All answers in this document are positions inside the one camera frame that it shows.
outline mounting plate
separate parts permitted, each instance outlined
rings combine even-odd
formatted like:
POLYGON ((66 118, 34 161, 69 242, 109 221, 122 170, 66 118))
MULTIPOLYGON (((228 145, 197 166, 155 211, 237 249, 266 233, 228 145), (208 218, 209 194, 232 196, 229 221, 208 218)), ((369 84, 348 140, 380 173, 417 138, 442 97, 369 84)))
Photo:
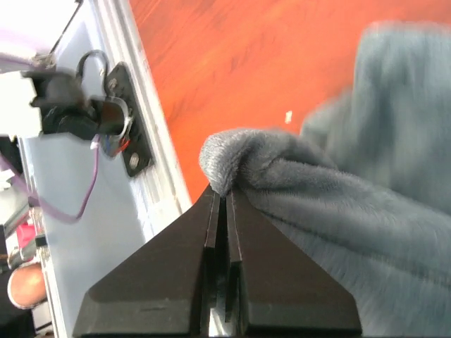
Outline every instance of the mounting plate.
POLYGON ((128 176, 134 177, 148 166, 154 164, 154 159, 127 65, 118 63, 108 74, 106 81, 111 93, 125 101, 129 114, 133 117, 133 124, 130 129, 130 143, 122 151, 122 157, 128 176))

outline cable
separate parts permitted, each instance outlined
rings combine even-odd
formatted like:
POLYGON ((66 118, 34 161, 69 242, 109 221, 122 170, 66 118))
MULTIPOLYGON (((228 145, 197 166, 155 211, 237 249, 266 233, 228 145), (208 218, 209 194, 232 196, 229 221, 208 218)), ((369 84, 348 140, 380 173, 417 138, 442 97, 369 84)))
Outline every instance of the cable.
POLYGON ((85 64, 86 64, 86 60, 88 58, 90 58, 91 56, 96 56, 102 59, 102 61, 104 62, 104 79, 103 79, 103 87, 104 87, 104 91, 105 91, 105 95, 107 96, 112 96, 111 95, 111 90, 108 88, 108 83, 106 81, 106 77, 109 74, 109 61, 108 61, 108 56, 106 56, 104 51, 101 51, 100 49, 95 49, 92 51, 88 51, 85 55, 83 55, 80 59, 80 61, 78 61, 78 65, 77 65, 77 77, 81 80, 83 80, 83 73, 85 71, 85 64))
POLYGON ((27 187, 27 184, 25 181, 19 176, 19 174, 16 172, 14 167, 3 157, 3 155, 0 154, 0 166, 3 166, 4 168, 10 169, 14 173, 14 177, 12 179, 13 184, 17 186, 20 190, 22 190, 25 194, 29 196, 29 199, 31 202, 36 205, 40 206, 42 210, 45 213, 48 213, 53 218, 60 220, 65 223, 76 223, 81 217, 83 216, 83 213, 85 212, 87 202, 89 201, 89 198, 91 197, 92 190, 94 189, 94 185, 97 180, 97 174, 99 172, 99 137, 96 136, 92 140, 92 147, 94 147, 94 172, 92 175, 91 183, 89 184, 89 188, 87 190, 87 193, 82 201, 82 205, 80 207, 80 210, 76 215, 68 215, 67 213, 64 213, 54 206, 52 206, 49 202, 47 202, 45 199, 40 197, 35 192, 30 192, 30 190, 27 187))

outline black cable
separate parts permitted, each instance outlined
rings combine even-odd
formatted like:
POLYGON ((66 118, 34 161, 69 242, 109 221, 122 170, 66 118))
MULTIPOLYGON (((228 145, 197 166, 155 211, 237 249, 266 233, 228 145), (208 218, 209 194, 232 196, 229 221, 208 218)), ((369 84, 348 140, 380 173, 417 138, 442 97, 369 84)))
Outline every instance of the black cable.
POLYGON ((106 96, 113 96, 110 89, 108 88, 108 83, 106 81, 106 78, 109 74, 109 60, 108 60, 108 56, 106 56, 104 51, 101 51, 99 49, 95 49, 92 51, 88 51, 85 55, 83 55, 80 59, 80 61, 78 61, 78 65, 77 65, 77 77, 80 79, 80 81, 83 79, 83 73, 85 71, 85 63, 86 60, 88 58, 90 58, 91 56, 96 56, 98 58, 101 58, 102 61, 104 62, 104 79, 102 80, 102 84, 104 87, 104 91, 105 91, 105 95, 106 96))

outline gray towel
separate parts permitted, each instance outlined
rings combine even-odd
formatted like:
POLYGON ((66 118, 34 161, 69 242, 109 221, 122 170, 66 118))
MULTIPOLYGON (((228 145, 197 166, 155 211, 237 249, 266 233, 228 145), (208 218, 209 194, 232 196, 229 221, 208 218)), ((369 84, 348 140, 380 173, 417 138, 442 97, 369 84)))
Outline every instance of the gray towel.
POLYGON ((221 195, 239 184, 354 295, 365 335, 449 336, 450 114, 451 34, 373 27, 352 92, 316 112, 301 137, 222 132, 200 165, 221 195))

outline white speck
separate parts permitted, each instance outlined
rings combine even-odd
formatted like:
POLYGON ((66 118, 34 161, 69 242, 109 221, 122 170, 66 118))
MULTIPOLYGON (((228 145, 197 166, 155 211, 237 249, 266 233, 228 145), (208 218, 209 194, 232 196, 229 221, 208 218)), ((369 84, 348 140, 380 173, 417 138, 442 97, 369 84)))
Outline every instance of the white speck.
POLYGON ((285 123, 289 124, 291 123, 291 117, 293 116, 293 112, 292 111, 287 111, 285 113, 285 123))

